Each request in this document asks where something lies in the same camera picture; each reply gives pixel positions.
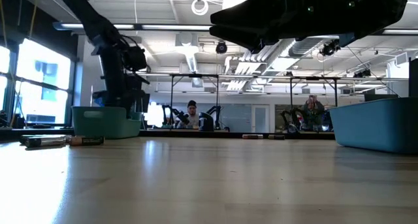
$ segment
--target person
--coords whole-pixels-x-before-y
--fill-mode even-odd
[[[322,113],[324,113],[325,107],[320,101],[317,100],[316,95],[310,95],[304,105],[304,118],[307,119],[305,122],[308,128],[314,128],[322,124]]]
[[[177,125],[178,129],[181,128],[193,128],[199,126],[199,115],[196,114],[196,102],[191,100],[187,104],[187,113],[189,114],[189,117],[187,118],[189,120],[189,123],[186,125],[183,122],[180,122]]]

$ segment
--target ceiling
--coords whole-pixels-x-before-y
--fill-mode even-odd
[[[76,18],[61,0],[36,1],[42,10],[54,18],[62,22],[77,22]],[[170,1],[167,0],[136,0],[136,20],[134,1],[90,0],[89,2],[100,14],[114,23],[210,24],[210,15],[221,10],[221,5],[209,3],[208,12],[204,16],[198,16],[191,11],[192,0],[173,1],[173,7]],[[391,27],[418,28],[418,5],[408,4],[403,18]],[[185,63],[185,55],[173,52],[176,39],[175,32],[139,31],[138,33],[129,32],[126,35],[142,37],[142,43],[151,54],[149,63],[153,70],[163,69],[163,67],[179,67],[181,63]],[[208,33],[198,33],[198,38],[199,44],[204,44],[200,52],[196,54],[198,66],[199,63],[224,64],[228,55],[239,56],[245,52],[245,49],[235,44],[227,43],[227,55],[217,55],[215,53],[217,38],[211,37]],[[376,75],[383,76],[385,75],[386,61],[405,51],[410,53],[418,51],[418,37],[365,37],[349,46],[361,61],[370,62],[372,70]],[[353,68],[361,64],[352,51],[343,48],[334,57],[329,57],[323,61],[322,56],[317,57],[316,55],[318,50],[314,50],[312,54],[308,55],[312,59],[302,59],[296,64],[298,68],[295,70],[294,75],[345,74],[347,70],[353,70]]]

